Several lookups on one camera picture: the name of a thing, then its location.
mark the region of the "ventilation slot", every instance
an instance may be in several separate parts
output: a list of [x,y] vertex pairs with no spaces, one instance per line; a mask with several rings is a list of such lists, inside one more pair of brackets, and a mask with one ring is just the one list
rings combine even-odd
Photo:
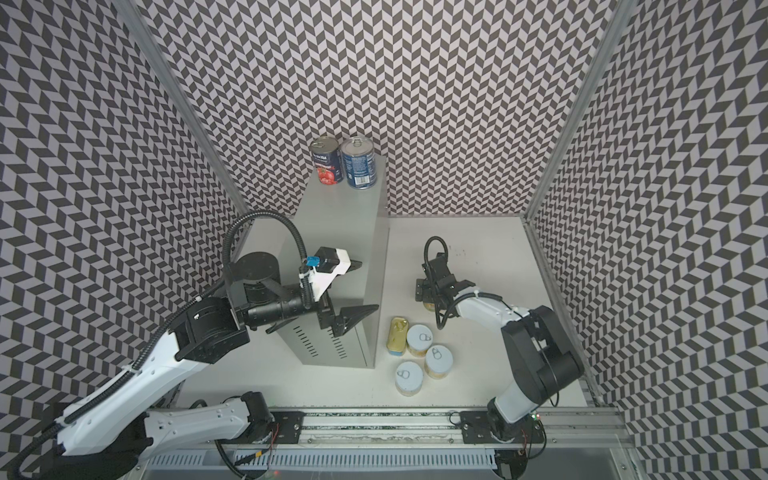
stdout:
[[[240,450],[237,459],[255,450]],[[266,457],[262,455],[242,465],[242,469],[266,468]],[[392,470],[479,470],[495,468],[493,453],[483,449],[469,449],[466,452],[451,452],[426,449],[389,450],[377,453],[361,453],[360,450],[319,450],[312,452],[275,451],[270,465],[283,470],[321,471],[392,471]]]
[[340,359],[346,358],[346,350],[344,350],[344,345],[341,344],[341,339],[336,337],[333,337],[333,329],[328,329],[328,334],[331,335],[331,340],[333,341],[333,348],[336,349],[336,354],[339,355]]
[[294,326],[293,331],[296,336],[299,337],[299,341],[304,345],[304,348],[306,348],[306,351],[309,352],[311,356],[319,355],[317,350],[315,350],[315,346],[310,342],[310,339],[306,336],[304,330],[302,330],[300,326]]
[[183,467],[199,467],[203,464],[205,457],[204,450],[180,450],[177,452],[158,455],[150,460],[148,467],[150,469],[168,469]]

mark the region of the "pull-tab lid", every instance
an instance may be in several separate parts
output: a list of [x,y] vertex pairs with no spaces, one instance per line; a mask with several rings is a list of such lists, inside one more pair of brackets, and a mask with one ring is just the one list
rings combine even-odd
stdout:
[[453,366],[453,354],[448,347],[435,345],[427,350],[426,362],[434,373],[448,373]]
[[395,384],[403,392],[415,392],[420,389],[424,381],[422,367],[416,362],[403,362],[395,372]]
[[408,330],[408,344],[414,350],[426,350],[432,345],[432,331],[427,325],[414,325]]

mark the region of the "black cable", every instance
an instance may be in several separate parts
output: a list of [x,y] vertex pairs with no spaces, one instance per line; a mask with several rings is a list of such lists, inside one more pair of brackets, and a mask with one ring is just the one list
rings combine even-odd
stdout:
[[232,260],[232,243],[235,240],[237,232],[243,227],[243,225],[256,218],[273,218],[281,222],[286,226],[290,234],[293,236],[293,241],[296,242],[296,247],[299,249],[299,257],[301,257],[301,266],[299,267],[299,273],[301,275],[301,303],[304,308],[310,309],[313,304],[312,287],[310,286],[310,279],[306,277],[306,273],[310,268],[306,265],[306,247],[304,247],[304,240],[301,238],[299,230],[296,225],[293,224],[287,217],[272,210],[254,210],[247,214],[241,215],[235,220],[227,233],[224,235],[224,241],[221,245],[221,263],[223,266],[230,264]]
[[207,406],[208,406],[208,404],[205,403],[205,400],[199,399],[199,400],[195,400],[194,402],[192,402],[192,405],[190,405],[190,410],[191,409],[196,409],[197,407],[207,407]]
[[442,321],[438,320],[437,322],[437,329],[442,330],[443,327],[445,327],[445,322],[448,321],[448,317],[456,309],[456,306],[460,304],[460,302],[468,299],[468,298],[489,298],[491,300],[497,300],[499,302],[502,302],[502,297],[499,295],[495,295],[494,293],[487,293],[487,292],[471,292],[471,293],[465,293],[464,295],[459,295],[456,298],[453,299],[451,302],[451,305],[449,305],[448,309],[443,313],[442,315]]
[[538,346],[538,352],[541,354],[542,357],[544,357],[545,362],[549,366],[549,371],[552,372],[552,378],[554,379],[554,386],[556,386],[558,389],[558,393],[557,393],[558,399],[555,400],[553,403],[552,397],[549,395],[549,392],[547,392],[547,387],[546,386],[544,387],[544,391],[547,393],[547,398],[549,399],[549,404],[552,405],[553,407],[556,407],[560,405],[560,382],[558,382],[558,376],[554,374],[554,369],[552,368],[552,365],[549,363],[549,358],[547,358],[547,354],[544,353],[544,349],[541,348],[541,344],[539,343],[538,339],[534,338],[534,340],[536,341],[536,345]]
[[539,425],[541,425],[541,434],[544,436],[544,443],[541,445],[541,450],[536,452],[536,455],[531,456],[531,449],[533,448],[533,445],[528,448],[528,460],[533,460],[534,458],[538,458],[541,456],[542,453],[544,453],[544,450],[547,448],[547,431],[544,430],[544,424],[539,422]]
[[[210,296],[213,294],[216,290],[218,290],[222,285],[224,285],[224,280],[219,279],[216,283],[214,283],[212,286],[208,287],[205,291],[203,291],[199,296],[205,298],[207,296]],[[147,358],[149,357],[149,354],[151,353],[152,349],[157,345],[157,342],[160,341],[160,338],[165,334],[166,330],[168,330],[168,327],[170,324],[182,313],[184,313],[187,309],[189,309],[191,306],[193,306],[197,300],[191,300],[187,303],[185,303],[180,310],[177,310],[177,312],[169,319],[166,319],[165,322],[163,322],[162,325],[160,325],[158,328],[155,329],[155,331],[152,332],[152,335],[150,336],[150,339],[147,341],[147,344],[144,346],[143,349],[139,352],[139,356],[134,360],[133,364],[131,365],[131,368],[133,370],[141,370],[141,367],[144,365],[144,362],[147,361]],[[96,408],[99,404],[101,404],[104,400],[108,399],[109,397],[113,396],[120,388],[122,388],[123,385],[127,383],[128,380],[130,380],[135,375],[134,372],[130,370],[124,370],[122,374],[118,377],[115,382],[106,388],[103,392],[96,395],[93,399],[89,400],[85,403],[82,407],[75,410],[73,413],[70,413],[64,418],[64,423],[67,425],[70,425],[74,423],[77,419],[85,415],[86,413],[90,412],[92,409]],[[64,429],[64,426],[60,423],[53,423],[48,425],[40,434],[40,436],[32,439],[32,442],[27,445],[24,449],[22,449],[10,462],[8,462],[7,469],[9,473],[9,477],[11,480],[29,480],[31,477],[25,477],[22,474],[22,464],[24,463],[24,460],[27,459],[33,452],[35,452],[37,449],[39,449],[43,444],[45,444],[48,440],[53,439],[61,430]]]
[[288,325],[295,319],[298,319],[298,316],[295,316],[293,318],[289,318],[288,320],[284,320],[282,323],[275,323],[270,328],[266,329],[266,334],[269,335],[270,333],[275,333],[277,330],[283,328],[285,325]]
[[238,467],[235,466],[235,464],[232,463],[232,461],[230,460],[230,457],[224,451],[224,447],[221,446],[221,441],[214,440],[214,444],[216,444],[216,450],[219,451],[219,456],[221,457],[221,460],[224,462],[224,464],[227,466],[230,472],[237,475],[238,478],[241,478],[242,480],[257,480],[257,478],[259,478],[262,475],[262,474],[259,474],[258,477],[251,477],[247,473],[243,473]]
[[434,236],[427,239],[427,243],[424,244],[424,273],[427,276],[427,283],[429,284],[429,290],[432,292],[432,301],[435,305],[435,323],[437,328],[442,330],[440,326],[440,297],[437,281],[432,276],[432,268],[429,266],[429,245],[438,241],[442,245],[442,252],[445,255],[445,261],[448,262],[448,244],[445,243],[440,237]]
[[[458,413],[458,420],[459,420],[459,422],[458,422],[458,423],[454,423],[454,422],[453,422],[453,420],[451,420],[451,419],[453,418],[453,414],[454,414],[454,413]],[[451,410],[450,412],[448,412],[448,421],[449,421],[449,422],[451,423],[451,425],[453,425],[454,427],[460,427],[460,426],[462,426],[462,422],[461,422],[461,419],[462,419],[462,414],[461,414],[460,412],[457,412],[457,411],[455,411],[455,410]]]
[[[515,312],[517,314],[517,316],[519,316],[520,318],[523,318],[523,315],[518,313],[516,310],[513,310],[512,307],[507,305],[507,303],[504,300],[502,300],[502,303],[504,303],[504,306],[506,306],[508,309],[510,309],[511,311]],[[544,353],[544,349],[541,348],[541,344],[539,343],[538,339],[534,337],[533,340],[536,341],[536,345],[538,345],[538,352],[544,358],[544,361],[549,366],[549,371],[552,372],[552,378],[554,379],[554,384],[555,384],[555,386],[558,387],[557,400],[555,400],[554,403],[552,402],[552,397],[549,395],[549,392],[546,392],[547,387],[546,386],[544,387],[544,390],[545,390],[545,392],[547,394],[547,398],[549,399],[549,404],[552,405],[553,407],[556,407],[556,406],[560,405],[560,382],[558,382],[558,376],[554,374],[554,369],[552,369],[552,365],[549,363],[549,358],[547,358],[547,354]]]

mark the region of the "red label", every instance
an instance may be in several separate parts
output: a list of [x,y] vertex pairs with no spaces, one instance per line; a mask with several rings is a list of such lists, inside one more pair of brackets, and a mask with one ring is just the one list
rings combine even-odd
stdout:
[[320,177],[320,183],[323,185],[335,185],[339,183],[336,181],[336,173],[327,167],[318,167],[317,176]]

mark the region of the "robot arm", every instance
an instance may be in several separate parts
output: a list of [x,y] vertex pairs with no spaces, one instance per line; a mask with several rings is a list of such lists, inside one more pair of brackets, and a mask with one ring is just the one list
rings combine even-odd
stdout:
[[[285,224],[304,251],[296,228],[275,212],[252,212],[239,218],[235,227],[254,217],[272,217]],[[327,289],[338,275],[361,265],[345,250],[321,247],[315,256],[302,258],[298,282],[284,286],[277,258],[269,253],[229,261],[236,232],[231,228],[225,236],[223,280],[159,327],[139,359],[111,381],[69,406],[51,407],[52,422],[9,463],[10,478],[27,478],[21,474],[23,461],[49,439],[54,445],[44,462],[48,468],[42,468],[38,478],[56,480],[119,478],[140,460],[208,439],[258,442],[273,421],[261,393],[248,392],[199,409],[151,406],[189,376],[248,343],[247,328],[271,324],[266,333],[272,333],[298,316],[316,313],[321,328],[341,336],[379,308],[345,307],[335,314]],[[212,296],[221,286],[227,295]]]
[[[429,244],[438,240],[443,253],[428,260]],[[416,282],[416,300],[435,310],[438,328],[456,314],[491,331],[500,331],[514,377],[504,392],[488,403],[488,423],[496,438],[514,439],[533,410],[584,373],[573,343],[557,316],[546,306],[509,306],[473,282],[457,281],[448,269],[445,241],[427,240],[422,265],[426,278]]]

